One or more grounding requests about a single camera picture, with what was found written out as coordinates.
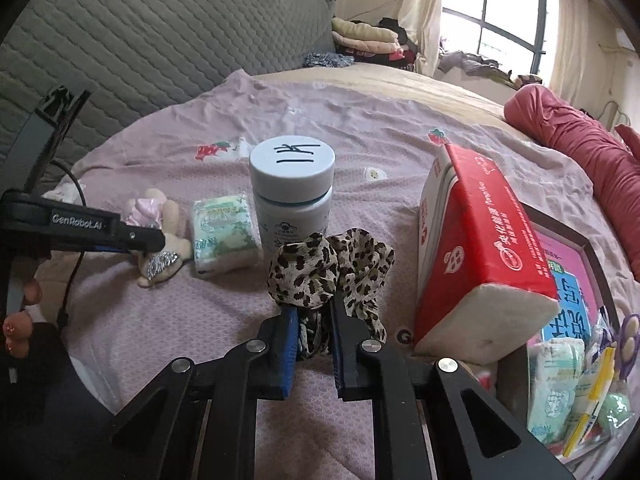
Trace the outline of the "person's left hand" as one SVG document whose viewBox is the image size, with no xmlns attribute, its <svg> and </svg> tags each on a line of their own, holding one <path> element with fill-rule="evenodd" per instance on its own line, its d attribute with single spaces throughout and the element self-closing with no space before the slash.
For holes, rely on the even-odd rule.
<svg viewBox="0 0 640 480">
<path fill-rule="evenodd" d="M 25 308 L 40 303 L 42 291 L 39 283 L 33 278 L 24 286 L 23 306 Z M 2 325 L 6 337 L 6 351 L 17 359 L 25 359 L 29 352 L 29 338 L 34 330 L 34 321 L 24 309 L 10 314 Z"/>
</svg>

